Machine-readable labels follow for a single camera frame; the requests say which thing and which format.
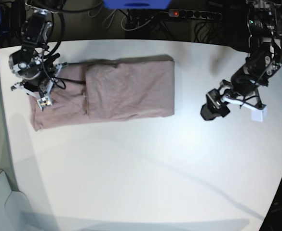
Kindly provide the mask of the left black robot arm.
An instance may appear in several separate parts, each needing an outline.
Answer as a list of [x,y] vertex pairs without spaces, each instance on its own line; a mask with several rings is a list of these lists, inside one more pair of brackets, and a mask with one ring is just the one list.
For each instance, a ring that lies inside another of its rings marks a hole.
[[269,79],[282,68],[282,15],[278,9],[281,4],[272,0],[248,0],[246,4],[246,62],[229,81],[222,80],[219,88],[207,92],[206,104],[201,108],[205,121],[227,116],[228,104],[250,109],[253,121],[262,122],[267,115],[258,88],[268,86]]

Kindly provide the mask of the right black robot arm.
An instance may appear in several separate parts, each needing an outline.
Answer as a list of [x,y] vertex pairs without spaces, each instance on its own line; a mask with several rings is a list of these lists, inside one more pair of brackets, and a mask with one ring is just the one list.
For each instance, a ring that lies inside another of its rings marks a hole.
[[60,39],[50,51],[48,41],[53,29],[54,21],[47,21],[49,14],[55,10],[63,9],[64,0],[26,0],[26,6],[33,10],[33,14],[21,27],[21,48],[9,56],[9,67],[13,74],[22,81],[14,84],[11,90],[23,89],[27,94],[35,97],[43,105],[50,103],[50,91],[53,85],[57,85],[61,69],[67,67],[67,63],[54,65],[54,61],[60,57],[56,53],[65,30],[65,20],[59,15],[61,22]]

